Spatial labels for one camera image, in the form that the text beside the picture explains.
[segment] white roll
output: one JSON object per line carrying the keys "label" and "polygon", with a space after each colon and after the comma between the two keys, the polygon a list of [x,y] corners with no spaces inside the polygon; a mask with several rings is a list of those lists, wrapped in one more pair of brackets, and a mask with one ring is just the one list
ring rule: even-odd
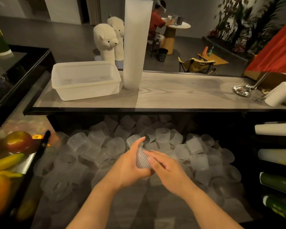
{"label": "white roll", "polygon": [[258,135],[286,136],[286,123],[256,125],[255,133]]}
{"label": "white roll", "polygon": [[123,76],[127,89],[139,89],[141,83],[152,9],[152,0],[125,0]]}
{"label": "white roll", "polygon": [[258,157],[264,161],[286,165],[286,149],[260,149]]}
{"label": "white roll", "polygon": [[265,103],[276,107],[286,100],[286,82],[281,83],[266,96]]}

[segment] trash can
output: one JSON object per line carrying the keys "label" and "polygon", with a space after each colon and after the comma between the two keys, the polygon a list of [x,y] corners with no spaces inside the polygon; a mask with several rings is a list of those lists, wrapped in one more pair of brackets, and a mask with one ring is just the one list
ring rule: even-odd
{"label": "trash can", "polygon": [[160,61],[160,62],[164,62],[165,61],[165,58],[167,56],[167,53],[168,53],[168,50],[167,49],[164,49],[164,48],[160,48],[159,49],[159,53],[157,55],[157,60]]}

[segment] translucent plastic box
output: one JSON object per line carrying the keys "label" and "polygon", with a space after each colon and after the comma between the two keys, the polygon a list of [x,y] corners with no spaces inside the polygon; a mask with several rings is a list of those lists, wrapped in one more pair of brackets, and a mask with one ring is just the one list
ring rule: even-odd
{"label": "translucent plastic box", "polygon": [[121,77],[109,61],[57,63],[52,70],[52,87],[62,100],[79,100],[119,92]]}

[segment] red flag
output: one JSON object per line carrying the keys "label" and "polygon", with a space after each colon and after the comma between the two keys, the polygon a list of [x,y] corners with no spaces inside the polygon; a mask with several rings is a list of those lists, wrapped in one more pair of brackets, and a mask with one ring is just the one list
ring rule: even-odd
{"label": "red flag", "polygon": [[246,71],[286,73],[286,25],[261,50]]}

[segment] red shirt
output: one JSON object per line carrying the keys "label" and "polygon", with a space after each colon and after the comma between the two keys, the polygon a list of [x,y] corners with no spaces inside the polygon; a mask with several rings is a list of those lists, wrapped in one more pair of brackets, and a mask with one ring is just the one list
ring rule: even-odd
{"label": "red shirt", "polygon": [[152,15],[150,18],[150,23],[149,23],[149,31],[156,32],[157,27],[162,28],[164,25],[165,25],[165,22],[161,19],[160,15],[157,12],[152,11]]}

